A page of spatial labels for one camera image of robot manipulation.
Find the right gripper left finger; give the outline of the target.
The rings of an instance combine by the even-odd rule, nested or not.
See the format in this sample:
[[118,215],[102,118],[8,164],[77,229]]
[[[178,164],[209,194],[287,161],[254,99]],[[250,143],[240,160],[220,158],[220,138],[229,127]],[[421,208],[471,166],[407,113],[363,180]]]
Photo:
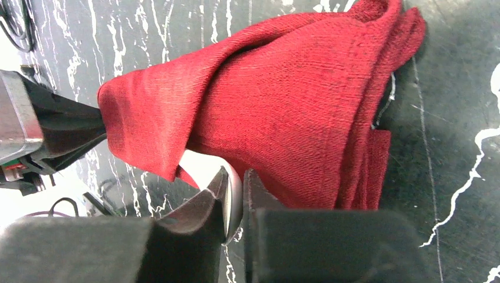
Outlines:
[[2,282],[217,282],[226,241],[220,169],[164,218],[21,218],[1,235]]

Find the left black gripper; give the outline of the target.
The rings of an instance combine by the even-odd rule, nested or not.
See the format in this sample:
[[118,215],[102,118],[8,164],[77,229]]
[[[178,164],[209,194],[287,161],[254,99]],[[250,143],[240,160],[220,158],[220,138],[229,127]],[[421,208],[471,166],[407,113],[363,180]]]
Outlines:
[[1,188],[41,192],[42,174],[67,168],[105,139],[99,109],[1,70]]

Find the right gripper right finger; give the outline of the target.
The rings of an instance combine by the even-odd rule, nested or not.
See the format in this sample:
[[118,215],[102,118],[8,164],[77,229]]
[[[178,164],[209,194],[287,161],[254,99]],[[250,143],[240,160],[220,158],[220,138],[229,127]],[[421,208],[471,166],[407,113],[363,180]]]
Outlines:
[[244,176],[246,282],[430,282],[417,234],[385,210],[290,209]]

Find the white plastic spoon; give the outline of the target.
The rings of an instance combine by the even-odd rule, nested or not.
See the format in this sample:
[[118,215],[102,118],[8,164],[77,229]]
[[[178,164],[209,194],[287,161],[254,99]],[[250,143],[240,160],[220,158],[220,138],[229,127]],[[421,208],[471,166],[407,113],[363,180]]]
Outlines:
[[223,245],[231,242],[241,223],[243,215],[243,185],[241,178],[228,161],[208,154],[197,153],[186,149],[179,161],[179,166],[192,178],[200,190],[209,188],[220,170],[227,173],[226,184],[220,189],[211,189],[212,194],[222,202],[223,227],[225,240]]

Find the red cloth napkin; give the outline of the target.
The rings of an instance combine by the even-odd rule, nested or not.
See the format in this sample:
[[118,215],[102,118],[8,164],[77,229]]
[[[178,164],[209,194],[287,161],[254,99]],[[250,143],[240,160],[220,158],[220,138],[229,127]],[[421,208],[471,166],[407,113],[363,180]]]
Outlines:
[[194,183],[186,149],[259,174],[290,208],[379,206],[391,134],[371,127],[393,72],[426,23],[400,1],[289,14],[173,61],[104,83],[98,106],[112,154]]

